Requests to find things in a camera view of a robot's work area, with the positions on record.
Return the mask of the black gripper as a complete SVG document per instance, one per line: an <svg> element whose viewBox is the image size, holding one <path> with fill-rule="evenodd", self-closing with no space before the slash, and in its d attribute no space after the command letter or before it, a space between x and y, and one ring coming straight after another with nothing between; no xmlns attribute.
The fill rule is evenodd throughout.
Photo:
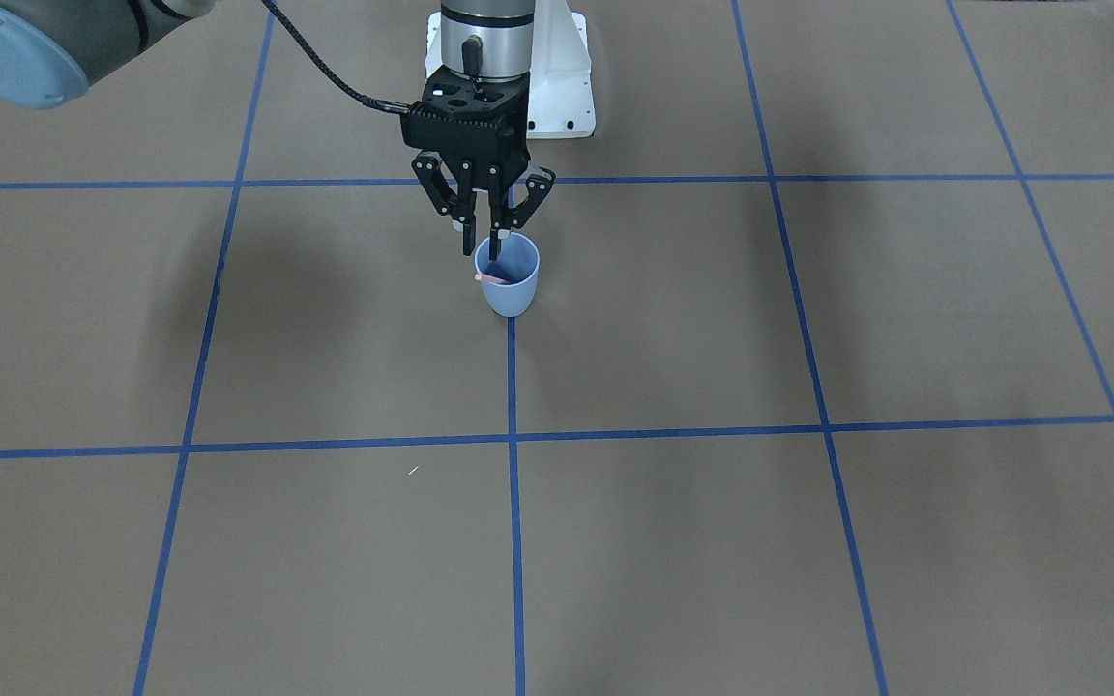
<svg viewBox="0 0 1114 696"><path fill-rule="evenodd" d="M461 251L476 254L477 220L472 195L489 197L490 226L487 259L499 259L510 228L521 228L539 210L557 184L556 173L527 161L489 161L473 156L442 155L420 149L411 161L411 171L426 192L439 216L460 223Z"/></svg>

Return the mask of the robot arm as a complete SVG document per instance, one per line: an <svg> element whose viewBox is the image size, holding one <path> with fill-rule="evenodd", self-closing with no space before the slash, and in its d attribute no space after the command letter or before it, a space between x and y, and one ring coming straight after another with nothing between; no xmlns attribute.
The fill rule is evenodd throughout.
<svg viewBox="0 0 1114 696"><path fill-rule="evenodd" d="M267 12L309 61L359 105L395 115L416 151L416 173L438 215L476 249L479 195L489 202L489 256L553 192L553 170L527 145L534 1L443 1L439 67L418 101L388 101L341 79L275 1ZM0 99L48 110L149 51L178 27L211 14L212 1L0 1Z"/></svg>

